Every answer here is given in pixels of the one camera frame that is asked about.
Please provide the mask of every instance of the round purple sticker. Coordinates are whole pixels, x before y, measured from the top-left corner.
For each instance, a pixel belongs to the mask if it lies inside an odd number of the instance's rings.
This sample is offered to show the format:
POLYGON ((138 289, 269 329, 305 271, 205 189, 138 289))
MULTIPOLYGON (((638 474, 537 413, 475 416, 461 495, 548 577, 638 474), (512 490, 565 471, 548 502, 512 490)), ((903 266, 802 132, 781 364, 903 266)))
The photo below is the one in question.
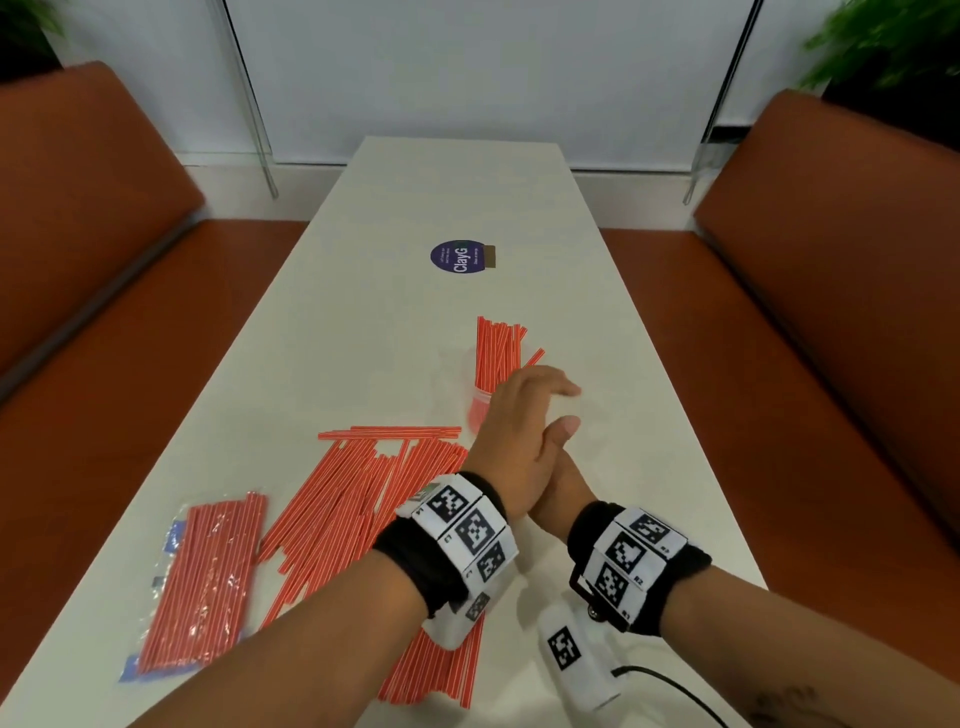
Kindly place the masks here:
POLYGON ((478 273, 484 265, 484 249, 476 240, 448 240, 430 252, 433 264, 450 273, 478 273))

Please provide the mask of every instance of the orange cushion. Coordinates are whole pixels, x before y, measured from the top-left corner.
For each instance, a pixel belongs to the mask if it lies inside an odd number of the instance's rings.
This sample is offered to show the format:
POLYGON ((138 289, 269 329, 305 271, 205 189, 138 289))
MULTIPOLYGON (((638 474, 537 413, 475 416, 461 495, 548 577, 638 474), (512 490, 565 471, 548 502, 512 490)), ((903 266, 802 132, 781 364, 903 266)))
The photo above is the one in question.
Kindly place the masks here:
POLYGON ((0 700, 305 227, 201 223, 0 407, 0 700))
POLYGON ((783 92, 696 212, 960 534, 960 155, 783 92))
POLYGON ((102 63, 0 85, 0 375, 203 195, 102 63))
POLYGON ((907 486, 695 235, 603 233, 770 588, 960 681, 960 555, 907 486))

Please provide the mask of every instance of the potted plant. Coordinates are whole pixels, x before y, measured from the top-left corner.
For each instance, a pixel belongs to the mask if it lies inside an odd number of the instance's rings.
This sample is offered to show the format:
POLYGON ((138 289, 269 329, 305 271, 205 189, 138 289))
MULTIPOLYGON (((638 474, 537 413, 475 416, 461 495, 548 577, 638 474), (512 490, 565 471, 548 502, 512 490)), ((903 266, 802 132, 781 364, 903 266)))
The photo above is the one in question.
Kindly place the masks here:
POLYGON ((0 0, 0 83, 60 68, 44 31, 62 35, 49 0, 0 0))
POLYGON ((960 0, 846 0, 805 47, 804 87, 960 151, 960 0))

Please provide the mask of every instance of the hand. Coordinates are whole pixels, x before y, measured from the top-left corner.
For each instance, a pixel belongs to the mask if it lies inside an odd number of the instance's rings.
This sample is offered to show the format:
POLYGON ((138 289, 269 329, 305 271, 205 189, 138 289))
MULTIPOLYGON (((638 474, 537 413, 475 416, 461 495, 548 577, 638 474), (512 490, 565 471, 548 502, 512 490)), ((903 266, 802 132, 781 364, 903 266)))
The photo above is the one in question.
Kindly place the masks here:
POLYGON ((575 397, 580 387, 553 367, 524 367, 496 388, 463 469, 487 479, 507 511, 507 520, 527 515, 553 473, 557 454, 580 426, 561 417, 549 427, 552 395, 575 397))
POLYGON ((587 485, 573 458, 566 450, 561 450, 557 453, 553 473, 543 495, 530 509, 530 518, 544 531, 566 543, 577 516, 595 500, 597 496, 587 485))

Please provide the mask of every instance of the white table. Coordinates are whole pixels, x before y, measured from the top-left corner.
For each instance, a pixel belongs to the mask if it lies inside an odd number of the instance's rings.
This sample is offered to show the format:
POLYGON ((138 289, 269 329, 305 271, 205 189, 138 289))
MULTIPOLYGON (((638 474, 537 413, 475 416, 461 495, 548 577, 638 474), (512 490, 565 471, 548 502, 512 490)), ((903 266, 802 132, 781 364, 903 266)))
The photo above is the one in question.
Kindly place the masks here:
MULTIPOLYGON (((560 149, 368 138, 0 708, 0 727, 118 728, 174 688, 180 679, 117 678, 179 505, 259 489, 271 522, 327 447, 319 430, 464 424, 478 314, 524 324, 544 363, 583 386, 555 414, 583 417, 569 450, 601 497, 660 514, 762 584, 560 149), (462 238, 495 245, 496 268, 456 275, 431 263, 435 245, 462 238)), ((530 524, 518 539, 522 575, 488 615, 473 709, 440 696, 374 704, 362 725, 588 724, 558 699, 537 646, 537 614, 564 590, 569 559, 530 524)), ((279 584, 272 569, 257 579, 254 618, 279 584)), ((742 724, 663 642, 617 639, 632 662, 742 724)), ((618 702, 623 725, 709 725, 649 678, 618 702)))

